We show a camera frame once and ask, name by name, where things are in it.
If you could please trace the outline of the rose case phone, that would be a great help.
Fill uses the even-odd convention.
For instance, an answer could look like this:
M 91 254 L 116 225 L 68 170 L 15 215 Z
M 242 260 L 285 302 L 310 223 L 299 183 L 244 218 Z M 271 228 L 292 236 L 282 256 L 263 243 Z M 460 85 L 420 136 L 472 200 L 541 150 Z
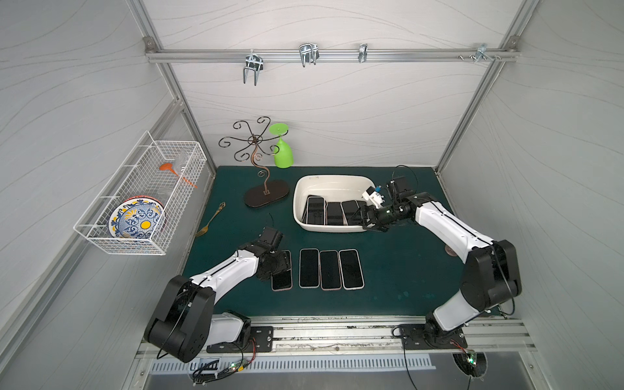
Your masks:
M 287 268 L 284 271 L 276 273 L 271 277 L 271 290 L 273 292 L 282 292 L 292 289 L 292 255 L 289 250 L 286 250 L 284 253 L 286 257 Z

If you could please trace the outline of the mint green case phone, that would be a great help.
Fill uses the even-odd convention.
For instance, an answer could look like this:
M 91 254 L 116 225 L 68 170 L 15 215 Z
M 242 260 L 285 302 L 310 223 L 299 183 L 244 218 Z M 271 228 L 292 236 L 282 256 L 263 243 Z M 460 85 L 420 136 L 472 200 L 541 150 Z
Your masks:
M 317 289 L 320 286 L 319 250 L 302 249 L 299 256 L 299 286 Z

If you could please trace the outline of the cream case phone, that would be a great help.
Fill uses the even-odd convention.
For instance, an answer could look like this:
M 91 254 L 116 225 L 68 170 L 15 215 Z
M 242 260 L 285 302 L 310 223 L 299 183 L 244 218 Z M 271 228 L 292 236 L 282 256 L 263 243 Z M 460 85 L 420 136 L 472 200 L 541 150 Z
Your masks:
M 341 279 L 345 290 L 363 289 L 365 286 L 362 265 L 357 250 L 339 252 Z

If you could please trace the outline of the dark pink case phone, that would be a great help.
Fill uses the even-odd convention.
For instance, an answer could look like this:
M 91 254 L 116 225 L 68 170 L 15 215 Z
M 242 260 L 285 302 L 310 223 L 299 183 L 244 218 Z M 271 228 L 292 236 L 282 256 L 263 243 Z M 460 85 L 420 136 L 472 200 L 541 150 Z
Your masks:
M 362 226 L 364 212 L 366 211 L 364 201 L 350 200 L 341 203 L 346 226 Z

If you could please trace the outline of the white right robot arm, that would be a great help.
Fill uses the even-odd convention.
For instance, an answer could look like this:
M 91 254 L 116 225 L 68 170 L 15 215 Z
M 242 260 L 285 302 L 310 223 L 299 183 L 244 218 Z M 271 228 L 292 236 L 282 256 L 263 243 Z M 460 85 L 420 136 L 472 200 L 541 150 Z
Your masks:
M 367 202 L 364 228 L 385 231 L 399 220 L 412 219 L 442 240 L 464 264 L 458 292 L 429 315 L 432 331 L 452 332 L 521 294 L 517 250 L 509 241 L 478 232 L 428 193 L 401 194 L 385 205 L 384 197 L 370 187 L 362 198 Z

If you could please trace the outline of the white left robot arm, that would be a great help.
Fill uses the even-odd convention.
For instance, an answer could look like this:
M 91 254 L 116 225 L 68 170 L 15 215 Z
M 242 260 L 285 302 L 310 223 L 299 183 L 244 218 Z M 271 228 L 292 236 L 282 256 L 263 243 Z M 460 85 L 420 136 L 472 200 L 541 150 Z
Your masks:
M 215 305 L 246 279 L 269 280 L 291 269 L 291 257 L 284 250 L 249 243 L 208 271 L 175 276 L 168 281 L 143 339 L 159 349 L 159 356 L 168 354 L 184 363 L 213 345 L 245 349 L 250 342 L 250 319 L 234 312 L 216 314 Z

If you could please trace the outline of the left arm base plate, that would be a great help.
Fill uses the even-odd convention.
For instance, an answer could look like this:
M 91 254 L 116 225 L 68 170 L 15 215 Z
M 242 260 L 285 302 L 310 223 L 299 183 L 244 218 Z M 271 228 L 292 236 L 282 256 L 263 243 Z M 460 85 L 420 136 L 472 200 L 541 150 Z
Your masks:
M 220 343 L 206 346 L 208 354 L 245 354 L 269 353 L 273 351 L 275 328 L 272 326 L 252 326 L 247 335 L 247 342 Z

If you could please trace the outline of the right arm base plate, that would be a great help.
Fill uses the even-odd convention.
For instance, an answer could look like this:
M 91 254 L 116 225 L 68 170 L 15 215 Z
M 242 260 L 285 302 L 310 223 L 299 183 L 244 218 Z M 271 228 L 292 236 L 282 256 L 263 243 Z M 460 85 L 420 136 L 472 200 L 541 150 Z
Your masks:
M 462 328 L 439 330 L 435 324 L 412 323 L 399 325 L 393 332 L 405 350 L 468 349 Z

